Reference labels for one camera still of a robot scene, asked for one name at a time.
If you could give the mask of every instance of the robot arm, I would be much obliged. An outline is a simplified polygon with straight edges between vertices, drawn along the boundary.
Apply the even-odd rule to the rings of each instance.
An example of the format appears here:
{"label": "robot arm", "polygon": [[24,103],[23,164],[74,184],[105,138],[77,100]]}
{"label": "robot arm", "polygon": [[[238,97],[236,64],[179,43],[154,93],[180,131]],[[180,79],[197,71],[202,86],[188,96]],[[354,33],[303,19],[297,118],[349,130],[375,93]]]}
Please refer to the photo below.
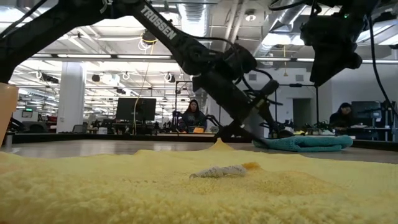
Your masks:
{"label": "robot arm", "polygon": [[368,16],[381,0],[319,0],[309,1],[330,7],[341,6],[331,16],[317,16],[312,12],[308,22],[301,26],[301,39],[315,51],[310,81],[320,86],[343,69],[357,69],[362,58],[354,51],[356,40],[368,27]]}
{"label": "robot arm", "polygon": [[189,75],[193,87],[204,89],[234,119],[233,126],[242,128],[253,113],[266,120],[277,131],[266,96],[279,84],[271,80],[256,97],[250,98],[233,83],[243,73],[257,67],[254,57],[245,48],[234,44],[226,52],[209,50],[195,37],[176,29],[146,0],[59,0],[58,4],[0,39],[0,82],[7,83],[13,70],[59,37],[78,26],[87,26],[103,19],[134,16],[172,53],[176,62]]}

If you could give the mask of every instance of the wire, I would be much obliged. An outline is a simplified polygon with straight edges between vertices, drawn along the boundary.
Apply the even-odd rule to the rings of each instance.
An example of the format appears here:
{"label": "wire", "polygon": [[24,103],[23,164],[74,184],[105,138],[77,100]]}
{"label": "wire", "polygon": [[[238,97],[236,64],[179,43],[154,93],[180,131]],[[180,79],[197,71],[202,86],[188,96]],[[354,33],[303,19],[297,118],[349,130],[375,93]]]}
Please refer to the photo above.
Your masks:
{"label": "wire", "polygon": [[[152,49],[150,50],[150,54],[151,54],[151,55],[152,55],[152,53],[154,52],[154,48],[155,48],[155,45],[152,45]],[[141,89],[139,90],[139,94],[138,94],[138,97],[137,97],[137,99],[136,99],[136,103],[134,104],[134,111],[133,111],[133,113],[134,113],[134,115],[133,115],[133,119],[134,119],[134,120],[133,120],[134,135],[137,135],[137,124],[136,124],[136,109],[137,109],[137,104],[138,104],[138,100],[139,100],[139,98],[140,98],[140,96],[141,96],[142,90],[144,89],[144,84],[145,84],[145,81],[146,81],[147,75],[148,75],[149,65],[150,65],[150,63],[148,62],[147,71],[145,72],[144,79],[142,80]]]}
{"label": "wire", "polygon": [[235,53],[236,63],[239,65],[239,68],[240,68],[239,69],[239,78],[235,82],[235,85],[237,85],[242,80],[244,85],[246,86],[246,88],[248,88],[252,92],[255,92],[254,89],[249,85],[249,83],[246,80],[246,78],[244,77],[244,72],[243,72],[241,59],[240,59],[239,54],[238,54],[239,52],[238,52],[237,48],[235,47],[235,45],[230,40],[226,40],[226,39],[221,38],[221,37],[196,37],[196,36],[192,36],[192,35],[191,35],[191,37],[199,39],[199,40],[220,40],[220,41],[227,42],[229,44],[229,46],[231,47],[232,51]]}
{"label": "wire", "polygon": [[290,8],[293,8],[293,7],[296,7],[296,6],[305,4],[307,1],[304,1],[304,0],[303,0],[303,1],[299,1],[299,2],[296,2],[296,3],[293,3],[293,4],[289,4],[289,5],[286,5],[286,6],[272,7],[272,5],[274,5],[276,2],[271,3],[271,4],[268,6],[268,9],[271,10],[271,11],[286,10],[286,9],[290,9]]}
{"label": "wire", "polygon": [[317,0],[313,0],[312,1],[312,5],[311,5],[311,15],[310,15],[310,17],[316,16],[316,12],[315,12],[316,9],[317,9]]}
{"label": "wire", "polygon": [[396,118],[398,118],[398,113],[397,113],[396,109],[393,107],[390,99],[387,96],[387,93],[386,93],[386,91],[385,91],[385,89],[384,89],[384,87],[383,87],[383,85],[381,83],[379,72],[377,70],[377,66],[376,66],[376,50],[374,48],[374,34],[373,34],[372,15],[368,15],[368,22],[369,22],[369,31],[370,31],[370,35],[371,35],[370,36],[370,38],[371,38],[371,53],[372,53],[372,65],[373,65],[374,75],[376,76],[377,84],[379,85],[380,90],[383,93],[383,95],[384,95],[384,97],[385,97],[385,99],[387,101],[388,107],[391,108],[394,116]]}
{"label": "wire", "polygon": [[35,6],[33,6],[32,9],[30,9],[27,13],[25,13],[20,19],[18,19],[17,21],[13,22],[11,25],[9,25],[5,30],[3,30],[0,33],[0,38],[3,38],[4,36],[8,35],[13,28],[17,27],[18,24],[20,24],[21,22],[23,22],[26,18],[28,18],[29,16],[31,16],[33,14],[33,12],[35,12],[40,6],[42,6],[47,0],[41,0],[39,1]]}

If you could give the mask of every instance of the blue cloth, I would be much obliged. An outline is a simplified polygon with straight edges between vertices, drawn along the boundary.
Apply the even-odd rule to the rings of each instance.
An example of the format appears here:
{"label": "blue cloth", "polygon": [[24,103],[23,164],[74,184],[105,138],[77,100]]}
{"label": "blue cloth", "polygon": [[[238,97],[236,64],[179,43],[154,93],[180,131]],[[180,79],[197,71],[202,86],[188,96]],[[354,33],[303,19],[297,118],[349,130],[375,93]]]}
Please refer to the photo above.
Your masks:
{"label": "blue cloth", "polygon": [[264,142],[253,141],[253,144],[264,149],[290,152],[335,152],[352,146],[353,140],[349,136],[293,136],[282,139],[264,139]]}

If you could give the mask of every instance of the person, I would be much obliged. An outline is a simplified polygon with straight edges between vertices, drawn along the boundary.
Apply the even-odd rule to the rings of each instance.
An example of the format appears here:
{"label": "person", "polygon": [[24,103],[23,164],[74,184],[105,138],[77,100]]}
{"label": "person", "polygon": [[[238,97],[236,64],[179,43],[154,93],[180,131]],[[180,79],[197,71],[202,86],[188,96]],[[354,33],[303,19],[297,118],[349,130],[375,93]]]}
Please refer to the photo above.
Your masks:
{"label": "person", "polygon": [[190,130],[190,127],[204,127],[206,130],[207,122],[205,118],[206,116],[199,110],[197,100],[191,100],[187,110],[182,115],[182,119],[186,125],[185,129],[187,129],[188,132],[193,131]]}
{"label": "person", "polygon": [[329,124],[338,131],[345,131],[354,125],[352,106],[349,103],[342,103],[338,111],[330,116]]}

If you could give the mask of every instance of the yellow fluffy mat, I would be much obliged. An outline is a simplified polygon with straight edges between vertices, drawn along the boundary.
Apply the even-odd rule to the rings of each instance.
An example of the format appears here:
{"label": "yellow fluffy mat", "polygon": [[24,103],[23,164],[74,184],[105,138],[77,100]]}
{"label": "yellow fluffy mat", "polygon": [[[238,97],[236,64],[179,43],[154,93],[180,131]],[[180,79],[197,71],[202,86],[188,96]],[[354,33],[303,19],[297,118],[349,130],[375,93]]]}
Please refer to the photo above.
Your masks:
{"label": "yellow fluffy mat", "polygon": [[[257,162],[245,177],[189,179]],[[236,151],[0,153],[0,223],[397,223],[398,166]]]}

